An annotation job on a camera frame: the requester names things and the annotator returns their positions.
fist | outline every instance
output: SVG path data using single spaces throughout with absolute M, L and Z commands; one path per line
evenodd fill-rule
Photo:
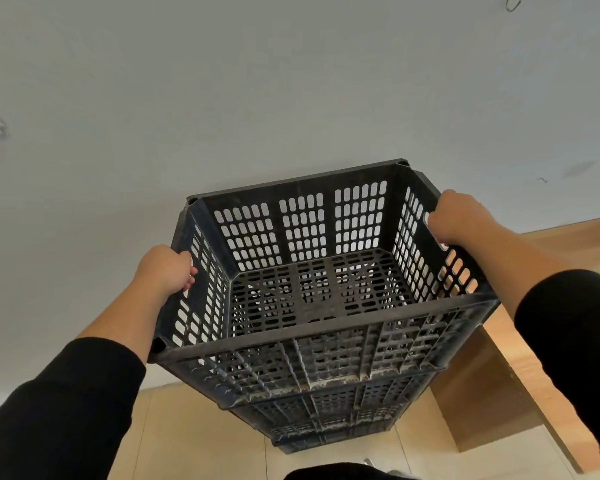
M 435 211 L 429 216 L 429 230 L 440 244 L 465 243 L 480 228 L 495 222 L 489 211 L 471 195 L 455 190 L 442 192 Z
M 188 251 L 177 254 L 168 246 L 154 246 L 140 259 L 134 281 L 166 299 L 177 291 L 191 288 L 198 272 L 191 263 Z

black sleeve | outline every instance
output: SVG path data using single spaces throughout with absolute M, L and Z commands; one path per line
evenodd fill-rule
M 111 340 L 69 343 L 0 407 L 0 480 L 105 479 L 145 368 Z
M 571 270 L 524 297 L 516 329 L 600 444 L 600 275 Z

wall hook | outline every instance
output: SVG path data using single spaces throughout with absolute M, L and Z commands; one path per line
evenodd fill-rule
M 509 8 L 509 0 L 507 0 L 507 4 L 505 5 L 505 7 L 507 8 L 507 11 L 509 13 L 511 13 L 512 11 L 515 11 L 516 8 L 518 8 L 520 6 L 520 3 L 522 3 L 522 0 L 518 0 L 518 3 L 516 3 L 516 6 L 514 6 L 513 8 Z

tile floor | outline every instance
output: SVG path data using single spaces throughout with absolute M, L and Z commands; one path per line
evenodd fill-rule
M 423 480 L 600 480 L 577 475 L 543 427 L 458 453 L 430 391 L 391 431 L 291 455 L 184 385 L 140 393 L 111 480 L 282 480 L 296 468 L 371 458 Z

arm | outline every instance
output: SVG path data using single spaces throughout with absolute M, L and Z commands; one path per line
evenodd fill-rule
M 497 224 L 473 197 L 446 191 L 429 217 L 439 242 L 464 247 L 554 386 L 600 444 L 600 275 Z
M 119 297 L 0 407 L 0 479 L 107 477 L 131 424 L 160 307 L 191 256 L 152 248 Z

